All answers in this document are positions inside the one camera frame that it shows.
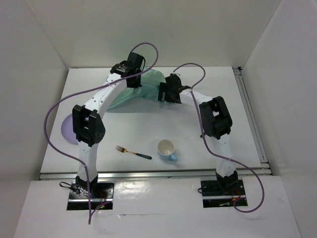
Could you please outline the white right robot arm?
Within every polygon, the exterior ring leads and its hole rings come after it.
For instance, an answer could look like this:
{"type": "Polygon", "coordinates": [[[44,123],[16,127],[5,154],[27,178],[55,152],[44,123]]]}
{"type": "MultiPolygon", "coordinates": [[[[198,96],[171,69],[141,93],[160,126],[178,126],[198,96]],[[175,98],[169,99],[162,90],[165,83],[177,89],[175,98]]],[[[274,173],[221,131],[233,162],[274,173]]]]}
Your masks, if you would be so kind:
{"type": "Polygon", "coordinates": [[[201,137],[211,138],[213,155],[216,157],[215,190],[221,194],[230,193],[238,182],[233,164],[229,135],[232,118],[221,96],[210,97],[183,86],[177,74],[171,74],[158,88],[158,100],[168,103],[187,104],[198,110],[201,137]]]}

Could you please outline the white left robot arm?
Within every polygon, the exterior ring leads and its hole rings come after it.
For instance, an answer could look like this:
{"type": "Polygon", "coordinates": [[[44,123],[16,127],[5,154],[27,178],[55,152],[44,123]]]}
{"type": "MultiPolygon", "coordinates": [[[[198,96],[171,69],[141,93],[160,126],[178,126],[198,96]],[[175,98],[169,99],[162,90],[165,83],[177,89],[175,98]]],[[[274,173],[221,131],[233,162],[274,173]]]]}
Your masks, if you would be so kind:
{"type": "Polygon", "coordinates": [[[98,172],[96,168],[98,145],[106,134],[102,118],[110,104],[124,89],[141,86],[141,77],[135,76],[117,80],[142,72],[145,58],[130,52],[128,59],[113,66],[107,76],[103,89],[89,99],[84,105],[75,105],[72,109],[73,131],[79,145],[80,164],[76,176],[76,185],[87,198],[94,197],[98,192],[98,172]]]}

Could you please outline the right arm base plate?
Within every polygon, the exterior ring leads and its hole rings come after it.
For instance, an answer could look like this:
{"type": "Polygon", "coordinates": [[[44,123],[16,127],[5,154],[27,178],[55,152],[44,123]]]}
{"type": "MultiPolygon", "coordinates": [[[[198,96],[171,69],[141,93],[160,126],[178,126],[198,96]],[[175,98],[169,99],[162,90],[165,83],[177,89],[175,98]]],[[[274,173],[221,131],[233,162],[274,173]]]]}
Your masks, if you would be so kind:
{"type": "Polygon", "coordinates": [[[204,208],[248,206],[244,184],[241,179],[231,188],[221,190],[216,180],[202,180],[197,192],[202,195],[204,208]]]}

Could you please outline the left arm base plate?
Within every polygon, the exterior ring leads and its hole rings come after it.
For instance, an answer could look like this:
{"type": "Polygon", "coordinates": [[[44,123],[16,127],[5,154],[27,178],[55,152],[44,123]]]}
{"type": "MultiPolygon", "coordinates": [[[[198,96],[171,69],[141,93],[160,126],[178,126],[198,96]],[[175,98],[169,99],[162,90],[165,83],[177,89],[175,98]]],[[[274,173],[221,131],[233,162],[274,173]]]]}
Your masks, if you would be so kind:
{"type": "MultiPolygon", "coordinates": [[[[71,184],[61,182],[61,187],[70,189],[67,210],[80,211],[89,210],[88,193],[85,189],[72,182],[71,184]]],[[[90,195],[92,211],[98,210],[112,210],[113,209],[113,182],[100,182],[97,184],[97,190],[90,195]]]]}

